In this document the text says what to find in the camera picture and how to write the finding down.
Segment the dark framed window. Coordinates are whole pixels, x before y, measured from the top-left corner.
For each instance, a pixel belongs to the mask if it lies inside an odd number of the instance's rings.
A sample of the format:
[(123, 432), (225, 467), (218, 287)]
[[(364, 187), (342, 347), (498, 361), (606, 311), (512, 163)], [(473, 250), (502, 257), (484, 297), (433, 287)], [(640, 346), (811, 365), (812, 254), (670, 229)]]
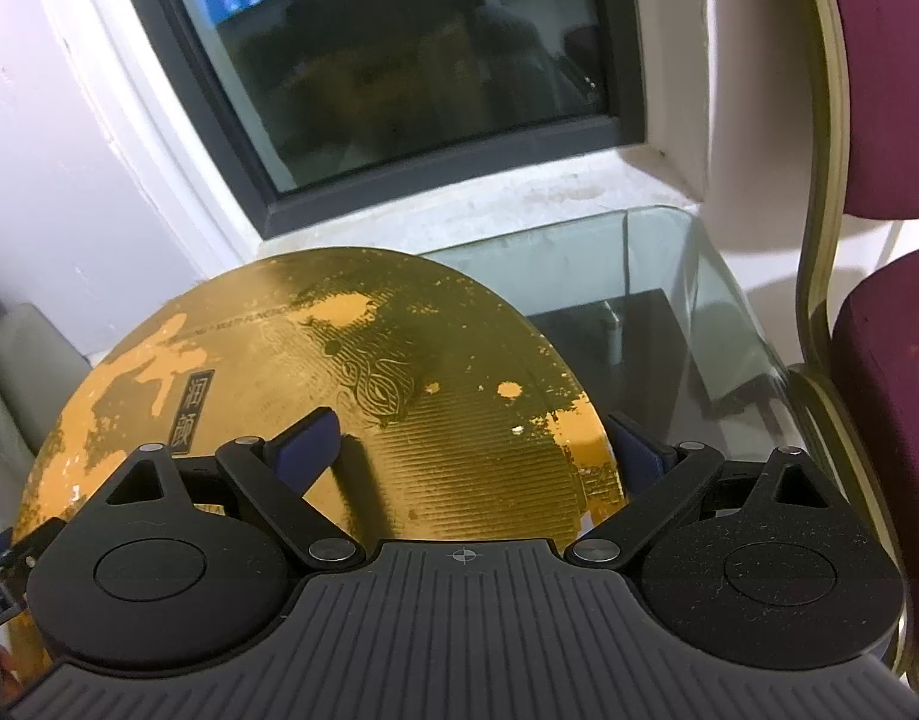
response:
[(131, 0), (263, 239), (647, 137), (635, 0)]

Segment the small grey cushion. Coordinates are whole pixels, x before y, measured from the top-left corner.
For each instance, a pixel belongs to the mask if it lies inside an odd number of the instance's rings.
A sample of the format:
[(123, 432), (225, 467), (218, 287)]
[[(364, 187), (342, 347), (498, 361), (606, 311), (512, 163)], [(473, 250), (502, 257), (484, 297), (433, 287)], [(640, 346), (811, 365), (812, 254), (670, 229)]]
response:
[(90, 362), (33, 304), (0, 316), (0, 486), (17, 484), (92, 371)]

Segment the glass side table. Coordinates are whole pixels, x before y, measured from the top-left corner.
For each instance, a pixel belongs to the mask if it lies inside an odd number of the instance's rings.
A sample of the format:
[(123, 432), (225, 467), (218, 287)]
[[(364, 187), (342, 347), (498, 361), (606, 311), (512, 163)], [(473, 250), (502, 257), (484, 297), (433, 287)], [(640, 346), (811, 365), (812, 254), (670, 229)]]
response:
[(736, 460), (804, 445), (785, 369), (705, 227), (652, 206), (432, 252), (557, 349), (601, 415)]

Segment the gold round box lid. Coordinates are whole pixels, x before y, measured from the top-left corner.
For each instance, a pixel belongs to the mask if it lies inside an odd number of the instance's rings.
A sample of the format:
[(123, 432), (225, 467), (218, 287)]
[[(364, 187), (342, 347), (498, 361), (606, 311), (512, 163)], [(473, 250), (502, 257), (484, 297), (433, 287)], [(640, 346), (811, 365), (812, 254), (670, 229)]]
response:
[(38, 452), (19, 528), (77, 511), (136, 445), (194, 457), (320, 406), (343, 453), (308, 499), (365, 546), (569, 544), (626, 504), (590, 397), (508, 302), (421, 257), (320, 249), (201, 284), (119, 343)]

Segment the purple gold chair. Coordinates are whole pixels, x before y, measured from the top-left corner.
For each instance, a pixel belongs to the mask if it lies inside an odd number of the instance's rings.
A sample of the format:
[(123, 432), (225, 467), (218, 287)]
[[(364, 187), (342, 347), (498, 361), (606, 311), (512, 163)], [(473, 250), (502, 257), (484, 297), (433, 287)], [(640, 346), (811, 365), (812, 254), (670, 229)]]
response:
[(919, 691), (919, 249), (829, 307), (843, 218), (919, 220), (919, 0), (798, 0), (812, 176), (796, 277), (816, 436), (907, 578), (897, 666)]

